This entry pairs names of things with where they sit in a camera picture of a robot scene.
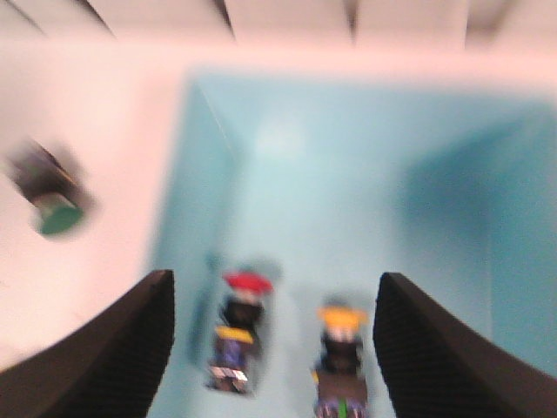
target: ceiling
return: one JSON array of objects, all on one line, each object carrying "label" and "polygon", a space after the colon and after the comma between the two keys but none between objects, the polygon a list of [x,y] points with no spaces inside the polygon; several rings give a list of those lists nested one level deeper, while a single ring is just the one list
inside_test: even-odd
[{"label": "ceiling", "polygon": [[0,37],[184,36],[464,49],[557,41],[555,0],[0,0]]}]

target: red cap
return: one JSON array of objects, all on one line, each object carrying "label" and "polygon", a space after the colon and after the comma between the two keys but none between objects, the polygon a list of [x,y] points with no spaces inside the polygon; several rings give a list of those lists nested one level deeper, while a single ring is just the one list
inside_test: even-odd
[{"label": "red cap", "polygon": [[250,290],[256,294],[269,293],[272,290],[272,283],[257,273],[226,273],[223,277],[232,289]]}]

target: blue container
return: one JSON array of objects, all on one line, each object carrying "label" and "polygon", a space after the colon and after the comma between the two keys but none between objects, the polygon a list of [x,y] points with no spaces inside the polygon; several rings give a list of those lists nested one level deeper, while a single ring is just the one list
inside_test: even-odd
[{"label": "blue container", "polygon": [[[187,103],[153,256],[176,273],[176,343],[150,417],[312,416],[316,309],[372,315],[384,271],[557,376],[549,100],[208,74]],[[246,265],[277,282],[252,399],[204,387],[219,275]],[[365,341],[372,416],[393,416]]]}]

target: yellow cap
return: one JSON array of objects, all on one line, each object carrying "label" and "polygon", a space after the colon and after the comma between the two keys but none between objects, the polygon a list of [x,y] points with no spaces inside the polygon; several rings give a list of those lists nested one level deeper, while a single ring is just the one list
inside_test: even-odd
[{"label": "yellow cap", "polygon": [[215,328],[215,332],[220,338],[225,340],[237,340],[253,344],[252,335],[244,329],[219,326]]},{"label": "yellow cap", "polygon": [[357,331],[361,324],[367,322],[367,313],[350,307],[322,307],[318,314],[329,328],[349,328]]}]

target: green sticker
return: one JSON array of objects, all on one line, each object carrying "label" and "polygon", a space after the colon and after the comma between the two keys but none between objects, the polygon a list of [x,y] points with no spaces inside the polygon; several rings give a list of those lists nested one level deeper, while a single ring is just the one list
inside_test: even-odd
[{"label": "green sticker", "polygon": [[343,399],[339,401],[339,418],[346,418],[348,416],[348,407],[346,401]]},{"label": "green sticker", "polygon": [[43,218],[40,232],[42,235],[62,233],[74,226],[84,215],[84,212],[75,206],[58,206]]}]

